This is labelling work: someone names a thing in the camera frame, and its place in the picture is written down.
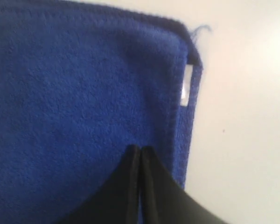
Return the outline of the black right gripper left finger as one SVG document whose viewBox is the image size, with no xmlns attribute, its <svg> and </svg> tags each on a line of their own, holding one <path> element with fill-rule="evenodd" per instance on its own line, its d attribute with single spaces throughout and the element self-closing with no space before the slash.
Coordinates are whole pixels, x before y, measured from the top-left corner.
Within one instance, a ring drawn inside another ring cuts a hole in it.
<svg viewBox="0 0 280 224">
<path fill-rule="evenodd" d="M 136 224 L 139 206 L 140 148 L 129 145 L 106 182 L 60 224 Z"/>
</svg>

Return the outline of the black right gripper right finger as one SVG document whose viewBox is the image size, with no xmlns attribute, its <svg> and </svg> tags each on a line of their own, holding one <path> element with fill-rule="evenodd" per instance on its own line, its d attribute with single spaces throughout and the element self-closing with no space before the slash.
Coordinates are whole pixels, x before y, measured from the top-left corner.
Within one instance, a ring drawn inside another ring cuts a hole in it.
<svg viewBox="0 0 280 224">
<path fill-rule="evenodd" d="M 141 202 L 145 224 L 223 224 L 173 179 L 152 147 L 141 150 Z"/>
</svg>

